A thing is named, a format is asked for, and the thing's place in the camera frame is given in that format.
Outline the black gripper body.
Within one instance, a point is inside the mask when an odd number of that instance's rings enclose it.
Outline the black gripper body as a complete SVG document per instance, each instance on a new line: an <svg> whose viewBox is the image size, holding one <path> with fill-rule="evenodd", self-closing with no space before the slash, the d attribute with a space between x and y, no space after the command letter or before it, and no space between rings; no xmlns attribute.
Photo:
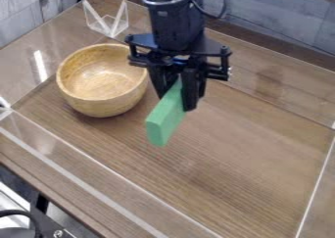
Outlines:
<svg viewBox="0 0 335 238"><path fill-rule="evenodd" d="M205 0L143 0L151 20L151 33L129 34L130 64L137 67L175 66L181 74L199 69L206 77L230 80L231 49L206 36L205 17L219 19L205 10Z"/></svg>

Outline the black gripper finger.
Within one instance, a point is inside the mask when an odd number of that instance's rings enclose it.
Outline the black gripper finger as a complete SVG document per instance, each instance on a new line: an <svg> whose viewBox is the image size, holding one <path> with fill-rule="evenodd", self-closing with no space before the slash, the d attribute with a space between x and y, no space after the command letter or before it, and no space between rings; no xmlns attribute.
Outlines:
<svg viewBox="0 0 335 238"><path fill-rule="evenodd" d="M150 66L150 77L159 98L163 98L178 80L178 68L175 66Z"/></svg>
<svg viewBox="0 0 335 238"><path fill-rule="evenodd" d="M183 110L197 109L199 99L205 96L207 77L199 69L187 68L182 74L182 102Z"/></svg>

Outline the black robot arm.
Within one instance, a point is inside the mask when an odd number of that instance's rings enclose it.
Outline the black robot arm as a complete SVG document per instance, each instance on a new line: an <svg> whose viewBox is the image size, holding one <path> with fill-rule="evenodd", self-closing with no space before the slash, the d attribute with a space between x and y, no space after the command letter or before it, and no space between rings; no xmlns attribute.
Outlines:
<svg viewBox="0 0 335 238"><path fill-rule="evenodd" d="M230 79L231 48L205 32L203 0L142 0L150 12L151 31L126 36L130 64L145 67L159 96L182 83L182 107L197 109L209 79Z"/></svg>

